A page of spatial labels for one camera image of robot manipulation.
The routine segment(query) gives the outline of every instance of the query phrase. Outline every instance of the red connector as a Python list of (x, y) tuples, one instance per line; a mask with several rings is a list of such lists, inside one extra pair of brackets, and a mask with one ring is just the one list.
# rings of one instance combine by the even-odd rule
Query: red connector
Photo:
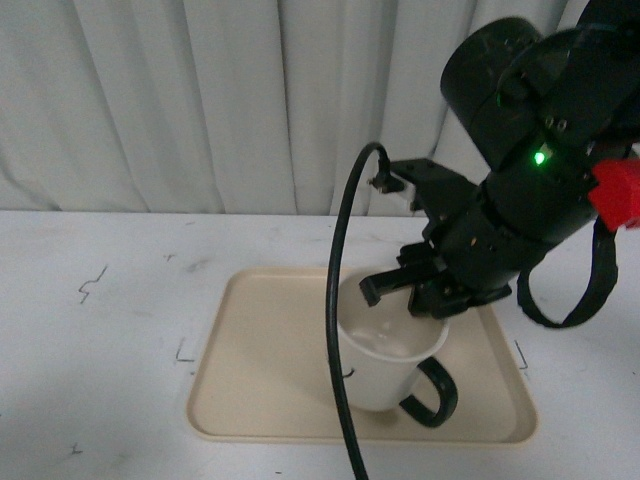
[(611, 232), (640, 227), (640, 160), (602, 160), (591, 170), (598, 186), (589, 201)]

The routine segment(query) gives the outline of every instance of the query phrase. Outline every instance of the table surface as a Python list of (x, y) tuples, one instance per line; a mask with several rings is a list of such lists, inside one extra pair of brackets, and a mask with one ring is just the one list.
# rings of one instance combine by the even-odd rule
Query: table surface
[[(212, 443), (185, 417), (224, 286), (258, 265), (326, 266), (335, 218), (0, 212), (0, 478), (352, 478), (342, 445)], [(420, 218), (353, 218), (343, 264), (389, 265)], [(640, 457), (638, 233), (620, 278), (568, 331), (495, 312), (538, 408), (517, 447), (366, 445), (371, 479), (629, 479)], [(586, 228), (532, 275), (560, 317), (590, 264)]]

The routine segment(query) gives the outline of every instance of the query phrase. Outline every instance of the white mug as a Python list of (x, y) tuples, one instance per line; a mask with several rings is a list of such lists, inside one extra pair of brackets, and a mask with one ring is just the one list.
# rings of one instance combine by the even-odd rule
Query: white mug
[[(340, 360), (349, 404), (370, 411), (400, 405), (423, 425), (437, 427), (451, 416), (458, 399), (453, 379), (433, 358), (447, 338), (449, 323), (411, 316), (410, 288), (388, 293), (369, 307), (359, 282), (372, 273), (353, 272), (338, 293)], [(438, 391), (437, 412), (411, 395), (421, 373)]]

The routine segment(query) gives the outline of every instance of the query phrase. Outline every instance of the black mug handle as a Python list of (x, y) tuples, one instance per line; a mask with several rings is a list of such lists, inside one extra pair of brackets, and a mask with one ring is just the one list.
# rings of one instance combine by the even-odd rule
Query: black mug handle
[(418, 368), (436, 387), (440, 397), (440, 407), (434, 413), (413, 395), (409, 395), (401, 401), (400, 407), (421, 425), (436, 428), (442, 425), (456, 409), (458, 405), (458, 389), (451, 375), (435, 358), (429, 357), (423, 360), (418, 364)]

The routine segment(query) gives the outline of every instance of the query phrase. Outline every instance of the black cable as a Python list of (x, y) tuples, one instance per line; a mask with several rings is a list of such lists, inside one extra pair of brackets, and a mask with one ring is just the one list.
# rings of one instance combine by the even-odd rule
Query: black cable
[(342, 251), (344, 249), (349, 216), (351, 215), (351, 208), (353, 207), (358, 182), (360, 181), (360, 176), (362, 175), (369, 156), (376, 150), (380, 155), (378, 162), (380, 172), (378, 176), (379, 178), (389, 178), (391, 163), (386, 150), (378, 142), (367, 144), (358, 155), (344, 188), (340, 211), (338, 212), (336, 227), (333, 232), (327, 272), (325, 313), (329, 370), (331, 372), (331, 384), (333, 385), (333, 395), (336, 401), (338, 417), (340, 418), (340, 426), (342, 427), (342, 436), (344, 437), (344, 443), (347, 447), (351, 468), (353, 469), (356, 480), (368, 480), (369, 477), (367, 476), (367, 470), (365, 469), (360, 447), (358, 446), (358, 439), (347, 401), (347, 392), (344, 388), (344, 380), (342, 378), (342, 364), (340, 362), (340, 349), (338, 345), (338, 286), (340, 285)]

